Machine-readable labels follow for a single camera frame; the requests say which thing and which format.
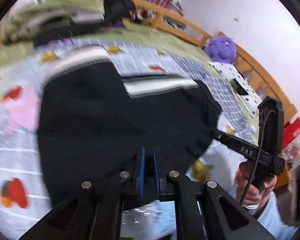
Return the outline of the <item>light blue sleeve forearm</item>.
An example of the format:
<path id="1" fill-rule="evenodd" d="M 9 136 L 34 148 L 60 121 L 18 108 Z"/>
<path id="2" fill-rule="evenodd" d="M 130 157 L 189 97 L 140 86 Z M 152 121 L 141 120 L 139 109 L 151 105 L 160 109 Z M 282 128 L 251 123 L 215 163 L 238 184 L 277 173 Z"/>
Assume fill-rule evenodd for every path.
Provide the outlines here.
<path id="1" fill-rule="evenodd" d="M 277 208 L 276 200 L 277 198 L 275 193 L 271 192 L 270 198 L 257 220 L 276 239 L 289 240 L 298 230 L 298 227 L 288 226 L 287 224 L 283 223 L 279 214 L 279 210 Z"/>

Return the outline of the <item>person's right hand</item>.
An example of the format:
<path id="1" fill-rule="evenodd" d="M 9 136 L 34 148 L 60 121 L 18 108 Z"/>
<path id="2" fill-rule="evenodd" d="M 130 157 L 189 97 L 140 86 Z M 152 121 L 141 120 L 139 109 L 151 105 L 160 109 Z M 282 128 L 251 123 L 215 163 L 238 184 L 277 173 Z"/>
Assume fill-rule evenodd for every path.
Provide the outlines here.
<path id="1" fill-rule="evenodd" d="M 248 184 L 248 179 L 251 174 L 251 170 L 248 168 L 246 162 L 240 163 L 239 171 L 241 175 L 237 178 L 238 187 L 236 191 L 236 198 L 238 200 L 240 200 L 241 197 L 243 196 L 243 192 Z M 243 203 L 245 205 L 253 205 L 253 204 L 258 205 L 255 214 L 261 212 L 266 206 L 268 200 L 270 199 L 270 194 L 273 191 L 276 182 L 277 182 L 277 176 L 275 175 L 268 176 L 262 182 L 261 192 L 257 187 L 250 185 Z"/>

